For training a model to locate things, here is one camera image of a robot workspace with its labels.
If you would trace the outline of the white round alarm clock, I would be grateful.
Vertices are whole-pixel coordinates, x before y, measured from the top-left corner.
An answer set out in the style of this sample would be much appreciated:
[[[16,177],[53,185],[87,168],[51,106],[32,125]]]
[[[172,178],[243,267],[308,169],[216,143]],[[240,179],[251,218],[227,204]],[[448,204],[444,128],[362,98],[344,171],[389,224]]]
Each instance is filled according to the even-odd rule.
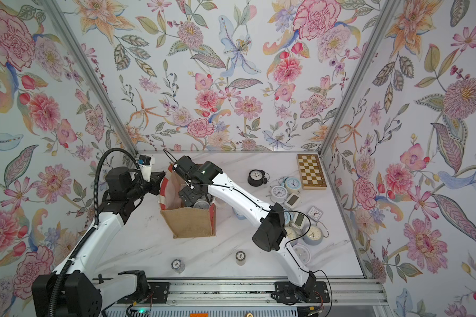
[[[194,205],[196,209],[209,209],[211,207],[211,203],[207,202],[206,200],[198,200]]]

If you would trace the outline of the black twin bell alarm clock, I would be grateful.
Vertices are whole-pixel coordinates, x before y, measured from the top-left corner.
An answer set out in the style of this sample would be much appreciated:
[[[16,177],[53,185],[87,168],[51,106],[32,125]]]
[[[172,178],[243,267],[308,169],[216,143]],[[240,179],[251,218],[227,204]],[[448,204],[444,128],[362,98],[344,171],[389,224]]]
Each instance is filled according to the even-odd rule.
[[[247,177],[250,186],[259,187],[268,183],[267,173],[264,170],[251,170]]]

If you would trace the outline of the mint round alarm clock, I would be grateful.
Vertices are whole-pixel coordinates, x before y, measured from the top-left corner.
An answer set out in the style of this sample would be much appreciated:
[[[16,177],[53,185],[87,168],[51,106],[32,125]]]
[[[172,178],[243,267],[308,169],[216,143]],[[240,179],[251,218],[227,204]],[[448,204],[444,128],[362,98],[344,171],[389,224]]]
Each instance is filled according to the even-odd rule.
[[[284,219],[285,219],[285,224],[289,225],[293,219],[293,215],[290,211],[285,211],[284,212]]]

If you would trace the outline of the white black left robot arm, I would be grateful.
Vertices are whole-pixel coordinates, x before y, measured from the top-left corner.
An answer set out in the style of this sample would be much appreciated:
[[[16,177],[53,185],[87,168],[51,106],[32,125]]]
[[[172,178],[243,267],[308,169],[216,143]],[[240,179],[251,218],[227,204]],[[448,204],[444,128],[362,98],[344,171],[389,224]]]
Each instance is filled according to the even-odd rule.
[[[93,224],[52,273],[32,286],[37,316],[99,316],[123,299],[135,303],[152,294],[145,272],[129,270],[95,285],[92,278],[103,254],[141,205],[145,195],[159,195],[164,172],[152,170],[154,160],[140,155],[132,169],[120,166],[106,176],[104,195],[94,191]]]

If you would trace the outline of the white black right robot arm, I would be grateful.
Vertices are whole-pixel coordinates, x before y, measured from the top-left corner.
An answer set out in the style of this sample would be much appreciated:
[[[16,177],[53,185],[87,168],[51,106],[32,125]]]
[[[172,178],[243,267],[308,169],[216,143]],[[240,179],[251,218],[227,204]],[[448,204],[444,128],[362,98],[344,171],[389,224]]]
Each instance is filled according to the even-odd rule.
[[[172,162],[170,170],[185,185],[178,193],[185,206],[193,206],[199,198],[213,196],[236,209],[257,229],[252,241],[261,250],[273,252],[287,274],[292,298],[282,302],[287,305],[309,303],[319,293],[315,272],[301,261],[293,240],[287,237],[285,210],[281,204],[271,205],[255,197],[210,161],[199,165],[190,157],[182,156]]]

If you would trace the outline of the silver round alarm clock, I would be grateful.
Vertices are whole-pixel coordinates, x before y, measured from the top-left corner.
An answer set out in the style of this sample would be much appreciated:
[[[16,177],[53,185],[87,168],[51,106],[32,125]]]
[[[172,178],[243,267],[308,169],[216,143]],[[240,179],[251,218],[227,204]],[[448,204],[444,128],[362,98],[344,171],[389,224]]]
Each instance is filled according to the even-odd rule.
[[[272,202],[283,204],[288,197],[288,190],[284,186],[277,185],[271,188],[270,198]]]

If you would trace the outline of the white tilted digital clock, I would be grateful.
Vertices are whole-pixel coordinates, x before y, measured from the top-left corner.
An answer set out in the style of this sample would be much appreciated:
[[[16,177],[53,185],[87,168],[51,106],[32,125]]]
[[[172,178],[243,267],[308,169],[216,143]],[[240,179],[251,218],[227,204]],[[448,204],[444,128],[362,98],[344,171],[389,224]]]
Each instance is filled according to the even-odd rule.
[[[284,205],[287,208],[294,210],[294,208],[300,203],[300,200],[300,196],[296,193],[293,193],[288,196],[288,198],[284,202]]]

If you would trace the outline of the light blue twin bell clock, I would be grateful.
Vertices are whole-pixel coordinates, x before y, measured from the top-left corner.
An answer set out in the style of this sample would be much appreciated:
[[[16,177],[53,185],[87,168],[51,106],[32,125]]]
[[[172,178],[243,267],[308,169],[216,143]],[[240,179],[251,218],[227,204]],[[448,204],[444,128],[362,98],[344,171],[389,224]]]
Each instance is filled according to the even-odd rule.
[[[283,186],[289,194],[299,194],[302,188],[300,179],[295,177],[281,178],[279,185]]]

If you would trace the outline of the small white digital clock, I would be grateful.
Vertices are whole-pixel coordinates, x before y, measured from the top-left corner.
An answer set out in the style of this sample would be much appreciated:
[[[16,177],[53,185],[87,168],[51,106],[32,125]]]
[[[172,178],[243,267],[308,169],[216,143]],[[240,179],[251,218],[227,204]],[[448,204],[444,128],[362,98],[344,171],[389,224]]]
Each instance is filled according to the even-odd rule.
[[[307,223],[307,217],[303,213],[300,213],[300,212],[294,213],[293,219],[291,221],[291,226],[293,228],[302,230],[306,226],[306,223]]]

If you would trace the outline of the small white square clock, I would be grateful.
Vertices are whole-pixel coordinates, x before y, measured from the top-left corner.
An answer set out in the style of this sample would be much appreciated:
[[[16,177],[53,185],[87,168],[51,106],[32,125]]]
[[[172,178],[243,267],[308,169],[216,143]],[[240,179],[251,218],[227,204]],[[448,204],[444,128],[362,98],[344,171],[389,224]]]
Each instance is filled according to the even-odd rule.
[[[312,206],[309,208],[307,215],[311,220],[318,222],[322,218],[323,212],[316,206]]]

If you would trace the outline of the pink round alarm clock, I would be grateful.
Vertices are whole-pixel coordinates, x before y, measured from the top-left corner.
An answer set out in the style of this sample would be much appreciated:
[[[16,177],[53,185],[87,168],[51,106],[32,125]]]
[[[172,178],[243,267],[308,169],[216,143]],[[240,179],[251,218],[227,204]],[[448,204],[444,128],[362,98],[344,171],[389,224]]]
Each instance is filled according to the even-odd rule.
[[[293,245],[292,247],[297,257],[299,257],[300,261],[303,264],[306,265],[310,263],[310,261],[312,260],[312,254],[306,245],[297,243]]]

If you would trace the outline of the wooden chess board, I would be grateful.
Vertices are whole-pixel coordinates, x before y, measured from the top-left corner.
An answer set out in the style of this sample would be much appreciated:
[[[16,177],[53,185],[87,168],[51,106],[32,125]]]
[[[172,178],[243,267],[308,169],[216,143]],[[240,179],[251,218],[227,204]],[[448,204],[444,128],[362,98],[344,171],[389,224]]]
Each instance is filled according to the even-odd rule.
[[[297,154],[297,165],[300,173],[301,187],[304,190],[326,190],[323,167],[318,155]]]

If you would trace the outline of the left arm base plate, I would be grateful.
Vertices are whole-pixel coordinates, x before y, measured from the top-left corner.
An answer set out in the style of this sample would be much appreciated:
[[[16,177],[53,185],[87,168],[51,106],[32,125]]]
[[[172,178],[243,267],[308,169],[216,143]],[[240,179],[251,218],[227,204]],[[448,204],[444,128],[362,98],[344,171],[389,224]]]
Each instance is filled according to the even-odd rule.
[[[148,304],[166,304],[169,295],[169,288],[169,282],[149,281],[148,287],[140,285],[138,291],[120,299],[118,304],[132,304],[133,302],[139,304],[142,300]]]

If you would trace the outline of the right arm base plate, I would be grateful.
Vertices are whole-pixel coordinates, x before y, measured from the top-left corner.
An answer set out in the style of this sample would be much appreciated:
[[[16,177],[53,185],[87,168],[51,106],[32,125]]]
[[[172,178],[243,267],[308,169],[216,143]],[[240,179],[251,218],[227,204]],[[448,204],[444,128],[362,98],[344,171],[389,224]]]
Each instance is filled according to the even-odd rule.
[[[294,305],[295,303],[330,303],[331,292],[323,281],[317,281],[308,289],[293,285],[289,281],[277,281],[274,283],[274,291],[271,298],[277,303]]]

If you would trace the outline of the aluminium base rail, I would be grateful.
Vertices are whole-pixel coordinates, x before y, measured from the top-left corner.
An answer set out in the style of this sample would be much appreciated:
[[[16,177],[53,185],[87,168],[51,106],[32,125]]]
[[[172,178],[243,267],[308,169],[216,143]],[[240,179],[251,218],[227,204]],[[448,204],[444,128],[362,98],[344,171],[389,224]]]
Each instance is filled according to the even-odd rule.
[[[279,306],[273,294],[280,292],[286,279],[154,279],[153,286],[167,284],[155,306]],[[317,294],[307,303],[324,306],[386,306],[387,296],[382,285],[373,279],[318,278],[314,291]]]

